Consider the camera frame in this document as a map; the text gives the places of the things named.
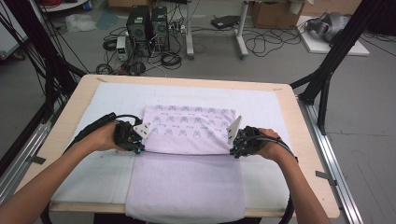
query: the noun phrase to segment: cloth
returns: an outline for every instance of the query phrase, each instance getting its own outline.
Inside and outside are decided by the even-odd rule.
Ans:
[[[245,216],[239,160],[145,152],[135,158],[125,214],[154,223],[221,223]]]
[[[231,109],[200,106],[148,105],[143,121],[150,123],[146,151],[187,154],[230,154],[227,128],[235,119]]]

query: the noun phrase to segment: desktop computer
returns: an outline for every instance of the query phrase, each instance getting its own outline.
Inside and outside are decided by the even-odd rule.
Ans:
[[[170,49],[167,14],[166,7],[154,7],[151,11],[151,23],[155,36],[154,43],[156,51],[168,51]]]
[[[150,42],[154,35],[149,7],[133,6],[126,22],[126,28],[131,40],[133,54],[140,57],[150,56],[150,50],[154,48],[153,43],[150,44]]]

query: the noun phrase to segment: fingers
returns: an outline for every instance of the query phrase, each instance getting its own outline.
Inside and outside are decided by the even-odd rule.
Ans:
[[[276,133],[274,130],[272,129],[263,129],[263,128],[259,128],[259,131],[267,136],[270,137],[274,137],[274,138],[278,138],[281,139],[281,137],[279,136],[278,133]]]
[[[125,150],[124,148],[119,147],[119,146],[117,146],[117,145],[114,145],[114,148],[115,148],[116,150],[118,150],[118,151],[127,151],[127,150]]]

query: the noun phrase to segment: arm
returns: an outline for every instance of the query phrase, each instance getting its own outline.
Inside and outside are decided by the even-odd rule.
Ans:
[[[273,130],[260,129],[260,131],[265,135],[279,137]],[[288,184],[299,223],[330,223],[297,161],[285,148],[276,143],[267,142],[257,154],[279,165]]]
[[[96,150],[120,149],[113,141],[114,129],[115,123],[108,123],[70,147],[0,207],[0,223],[34,223],[56,189],[86,156]]]

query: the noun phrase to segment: folded cloth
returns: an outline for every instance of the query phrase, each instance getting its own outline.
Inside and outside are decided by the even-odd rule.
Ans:
[[[146,151],[169,154],[230,154],[227,128],[235,119],[231,109],[200,106],[148,105],[143,121],[150,123]]]
[[[134,160],[125,214],[154,223],[221,223],[245,216],[239,160],[144,152]]]

